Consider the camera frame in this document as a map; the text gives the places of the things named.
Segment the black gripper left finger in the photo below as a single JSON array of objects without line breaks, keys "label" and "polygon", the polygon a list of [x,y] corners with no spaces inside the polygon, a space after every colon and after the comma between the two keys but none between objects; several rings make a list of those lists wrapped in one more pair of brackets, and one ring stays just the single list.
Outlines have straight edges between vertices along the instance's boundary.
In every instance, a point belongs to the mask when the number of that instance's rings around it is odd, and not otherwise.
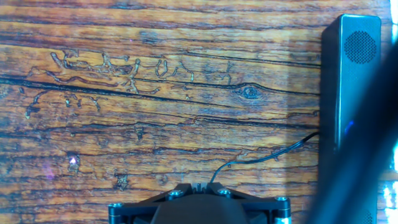
[{"label": "black gripper left finger", "polygon": [[148,198],[137,203],[111,203],[108,205],[108,221],[109,224],[134,223],[141,221],[150,223],[158,210],[165,202],[191,195],[195,192],[195,188],[191,184],[178,184],[174,189]]}]

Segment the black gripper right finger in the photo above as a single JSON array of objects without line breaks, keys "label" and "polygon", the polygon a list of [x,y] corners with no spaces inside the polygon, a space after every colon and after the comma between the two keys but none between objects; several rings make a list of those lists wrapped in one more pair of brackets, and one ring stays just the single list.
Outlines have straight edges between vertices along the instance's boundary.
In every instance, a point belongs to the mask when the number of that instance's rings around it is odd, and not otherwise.
[{"label": "black gripper right finger", "polygon": [[211,211],[228,223],[291,224],[290,199],[286,196],[261,198],[229,189],[219,182],[208,183],[204,193],[215,197]]}]

